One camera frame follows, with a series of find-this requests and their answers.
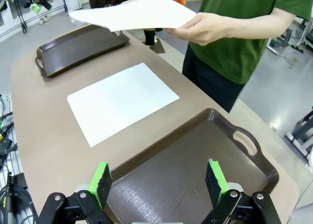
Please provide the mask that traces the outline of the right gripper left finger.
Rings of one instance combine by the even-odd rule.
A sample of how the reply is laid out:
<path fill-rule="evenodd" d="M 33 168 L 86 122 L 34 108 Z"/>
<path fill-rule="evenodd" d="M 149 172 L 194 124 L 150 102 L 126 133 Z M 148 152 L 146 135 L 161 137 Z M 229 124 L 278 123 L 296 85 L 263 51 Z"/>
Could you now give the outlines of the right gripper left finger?
<path fill-rule="evenodd" d="M 112 224 L 104 208 L 112 186 L 112 176 L 107 162 L 101 162 L 93 175 L 88 189 L 74 192 L 66 197 L 51 193 L 38 217 L 38 224 Z"/>

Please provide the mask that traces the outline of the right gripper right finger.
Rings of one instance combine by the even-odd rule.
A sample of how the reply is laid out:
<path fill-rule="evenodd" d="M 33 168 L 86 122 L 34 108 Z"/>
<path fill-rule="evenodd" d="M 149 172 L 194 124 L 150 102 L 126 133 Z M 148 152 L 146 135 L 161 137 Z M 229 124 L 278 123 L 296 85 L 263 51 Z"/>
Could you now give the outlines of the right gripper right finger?
<path fill-rule="evenodd" d="M 258 191 L 251 196 L 229 188 L 217 161 L 209 159 L 205 183 L 213 209 L 203 224 L 280 224 L 280 218 L 268 193 Z"/>

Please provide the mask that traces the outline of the person's left hand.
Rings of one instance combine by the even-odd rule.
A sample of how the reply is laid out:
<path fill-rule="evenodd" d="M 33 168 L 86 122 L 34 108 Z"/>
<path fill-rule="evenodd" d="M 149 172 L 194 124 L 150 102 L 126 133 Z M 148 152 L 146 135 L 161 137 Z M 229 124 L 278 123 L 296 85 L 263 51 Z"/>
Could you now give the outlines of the person's left hand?
<path fill-rule="evenodd" d="M 234 22 L 234 18 L 198 13 L 181 27 L 167 28 L 166 31 L 182 40 L 204 46 L 227 37 L 234 27 Z"/>

